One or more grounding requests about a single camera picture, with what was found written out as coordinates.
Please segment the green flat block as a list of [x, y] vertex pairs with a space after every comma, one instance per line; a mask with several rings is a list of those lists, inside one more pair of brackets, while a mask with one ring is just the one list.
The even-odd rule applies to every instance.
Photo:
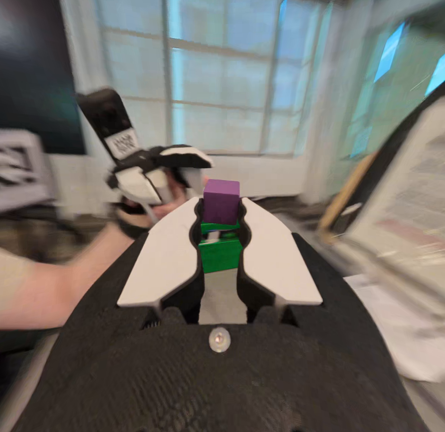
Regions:
[[206, 234], [209, 232], [229, 232], [236, 231], [240, 228], [240, 225], [237, 223], [236, 225], [227, 225], [227, 224], [219, 224], [219, 223], [201, 223], [201, 232], [202, 234]]

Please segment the person's left hand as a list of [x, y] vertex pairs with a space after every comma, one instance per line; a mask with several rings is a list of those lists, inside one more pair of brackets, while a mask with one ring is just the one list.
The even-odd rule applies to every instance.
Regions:
[[170, 169], [165, 170], [168, 187], [173, 195], [170, 203], [151, 207], [151, 213], [138, 202], [125, 196], [114, 205], [114, 224], [132, 240], [148, 233], [155, 224], [154, 218], [160, 221], [187, 201], [186, 187], [175, 179]]

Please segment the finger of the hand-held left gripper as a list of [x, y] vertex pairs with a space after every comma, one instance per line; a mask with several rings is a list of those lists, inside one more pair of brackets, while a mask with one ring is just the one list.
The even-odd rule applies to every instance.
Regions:
[[128, 168], [111, 172], [107, 184], [125, 198], [140, 205], [161, 206], [174, 201], [167, 174], [163, 169], [144, 173], [142, 168]]
[[167, 168], [213, 168], [212, 159], [203, 151], [189, 145], [172, 145], [158, 155], [158, 163]]

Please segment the large paned window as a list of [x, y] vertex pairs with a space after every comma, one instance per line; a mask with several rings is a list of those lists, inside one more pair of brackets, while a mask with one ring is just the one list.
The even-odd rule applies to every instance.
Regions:
[[94, 0], [110, 85], [147, 145], [303, 154], [333, 4]]

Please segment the small window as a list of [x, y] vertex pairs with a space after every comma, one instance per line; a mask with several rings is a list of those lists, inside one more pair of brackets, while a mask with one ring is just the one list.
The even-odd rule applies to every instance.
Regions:
[[407, 19], [379, 34], [348, 125], [344, 159], [375, 151], [444, 79], [444, 23]]

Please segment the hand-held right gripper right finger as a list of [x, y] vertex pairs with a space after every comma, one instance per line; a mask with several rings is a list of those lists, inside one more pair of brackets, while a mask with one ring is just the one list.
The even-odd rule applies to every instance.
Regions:
[[273, 214], [244, 197], [238, 207], [242, 245], [237, 295], [247, 321], [271, 307], [278, 316], [295, 306], [322, 307], [323, 299], [292, 231]]

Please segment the person's left forearm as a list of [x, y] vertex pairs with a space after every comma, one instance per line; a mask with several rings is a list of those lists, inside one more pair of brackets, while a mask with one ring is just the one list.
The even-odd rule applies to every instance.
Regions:
[[62, 327], [96, 280], [134, 242], [109, 223], [65, 264], [45, 264], [1, 249], [0, 329]]

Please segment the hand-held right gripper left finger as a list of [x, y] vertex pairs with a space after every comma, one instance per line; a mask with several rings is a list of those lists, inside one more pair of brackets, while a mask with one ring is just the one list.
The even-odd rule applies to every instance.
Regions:
[[149, 307], [157, 314], [178, 308], [197, 324], [205, 291], [202, 239], [203, 201], [193, 197], [154, 225], [119, 296], [120, 308]]

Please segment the purple block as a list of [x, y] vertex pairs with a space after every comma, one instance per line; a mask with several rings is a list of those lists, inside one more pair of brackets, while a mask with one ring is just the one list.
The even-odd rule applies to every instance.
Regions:
[[203, 223], [235, 226], [239, 201], [239, 181], [209, 179], [203, 192]]

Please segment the black wall panel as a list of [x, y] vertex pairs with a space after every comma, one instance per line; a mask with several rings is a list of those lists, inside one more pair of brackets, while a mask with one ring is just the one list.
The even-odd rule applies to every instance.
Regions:
[[60, 0], [0, 0], [0, 127], [85, 155]]

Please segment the wooden framed board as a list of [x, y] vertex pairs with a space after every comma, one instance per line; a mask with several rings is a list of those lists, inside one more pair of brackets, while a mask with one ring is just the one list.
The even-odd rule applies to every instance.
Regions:
[[441, 84], [350, 175], [320, 220], [348, 246], [444, 297], [445, 86]]

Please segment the printed tag board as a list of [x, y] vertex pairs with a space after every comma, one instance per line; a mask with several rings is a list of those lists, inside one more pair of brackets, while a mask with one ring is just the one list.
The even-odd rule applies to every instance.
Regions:
[[0, 130], [0, 212], [56, 200], [48, 156], [38, 135], [25, 129]]

